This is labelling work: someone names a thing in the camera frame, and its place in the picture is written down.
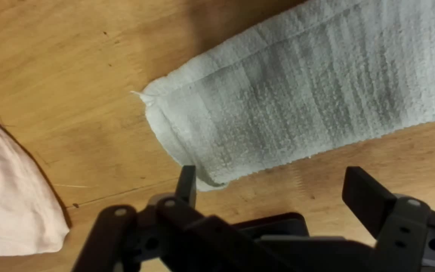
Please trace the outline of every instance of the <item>white towel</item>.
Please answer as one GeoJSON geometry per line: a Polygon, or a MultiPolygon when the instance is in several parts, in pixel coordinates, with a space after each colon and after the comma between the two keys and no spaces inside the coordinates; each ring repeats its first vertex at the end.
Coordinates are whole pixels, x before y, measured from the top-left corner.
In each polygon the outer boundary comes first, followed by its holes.
{"type": "Polygon", "coordinates": [[[147,117],[200,189],[435,121],[435,0],[310,0],[153,81],[147,117]]]}
{"type": "Polygon", "coordinates": [[[35,161],[0,128],[0,255],[55,252],[69,226],[35,161]]]}

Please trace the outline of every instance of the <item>white cloth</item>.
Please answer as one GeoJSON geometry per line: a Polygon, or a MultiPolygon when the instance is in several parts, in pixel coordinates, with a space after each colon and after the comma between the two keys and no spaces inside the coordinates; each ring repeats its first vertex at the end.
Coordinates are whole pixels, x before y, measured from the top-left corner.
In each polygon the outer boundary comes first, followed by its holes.
{"type": "Polygon", "coordinates": [[[435,121],[435,0],[310,0],[153,81],[147,117],[200,189],[435,121]]]}
{"type": "Polygon", "coordinates": [[[55,252],[69,226],[35,161],[0,128],[0,255],[55,252]]]}

